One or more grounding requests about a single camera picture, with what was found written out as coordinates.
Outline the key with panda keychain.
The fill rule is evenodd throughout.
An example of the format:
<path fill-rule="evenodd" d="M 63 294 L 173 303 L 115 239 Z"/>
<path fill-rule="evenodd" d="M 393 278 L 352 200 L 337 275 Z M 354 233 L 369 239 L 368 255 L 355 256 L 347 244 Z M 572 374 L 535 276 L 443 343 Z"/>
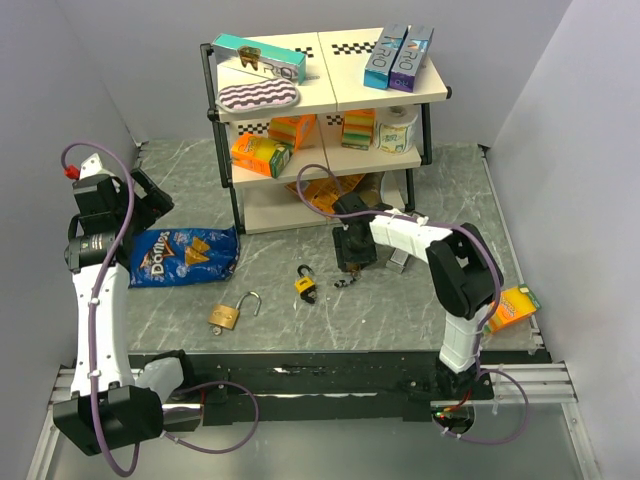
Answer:
<path fill-rule="evenodd" d="M 349 276 L 348 278 L 341 278 L 334 282 L 334 287 L 337 289 L 348 288 L 358 281 L 357 276 Z"/>

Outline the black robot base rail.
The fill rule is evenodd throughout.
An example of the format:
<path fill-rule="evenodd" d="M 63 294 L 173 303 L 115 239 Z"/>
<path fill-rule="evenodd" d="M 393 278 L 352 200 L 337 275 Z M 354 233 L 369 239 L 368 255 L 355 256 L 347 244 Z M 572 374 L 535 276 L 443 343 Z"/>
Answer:
<path fill-rule="evenodd" d="M 439 404 L 491 400 L 488 375 L 453 374 L 434 351 L 188 354 L 192 385 L 223 381 L 188 400 L 206 426 L 236 422 L 400 418 L 428 422 Z"/>

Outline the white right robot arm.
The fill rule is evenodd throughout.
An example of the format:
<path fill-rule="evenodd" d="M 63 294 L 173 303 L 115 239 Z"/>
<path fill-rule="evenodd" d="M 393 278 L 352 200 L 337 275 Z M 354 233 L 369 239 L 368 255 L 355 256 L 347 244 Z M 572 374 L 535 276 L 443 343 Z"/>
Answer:
<path fill-rule="evenodd" d="M 361 270 L 377 261 L 377 248 L 387 246 L 425 262 L 436 297 L 446 311 L 445 334 L 437 373 L 438 390 L 459 398 L 469 390 L 468 371 L 478 361 L 481 328 L 495 311 L 503 277 L 474 225 L 430 223 L 382 204 L 368 207 L 354 192 L 332 205 L 342 222 L 332 231 L 338 268 Z"/>

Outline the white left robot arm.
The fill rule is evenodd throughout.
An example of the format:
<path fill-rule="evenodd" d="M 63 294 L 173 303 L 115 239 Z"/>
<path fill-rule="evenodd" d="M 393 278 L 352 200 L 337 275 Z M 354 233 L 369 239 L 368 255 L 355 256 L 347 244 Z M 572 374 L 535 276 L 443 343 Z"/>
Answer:
<path fill-rule="evenodd" d="M 163 403 L 191 399 L 198 378 L 182 350 L 153 357 L 134 375 L 125 341 L 133 237 L 172 210 L 171 197 L 142 170 L 126 182 L 96 156 L 67 174 L 79 209 L 64 252 L 77 297 L 78 341 L 71 397 L 54 405 L 53 421 L 94 456 L 159 436 Z"/>

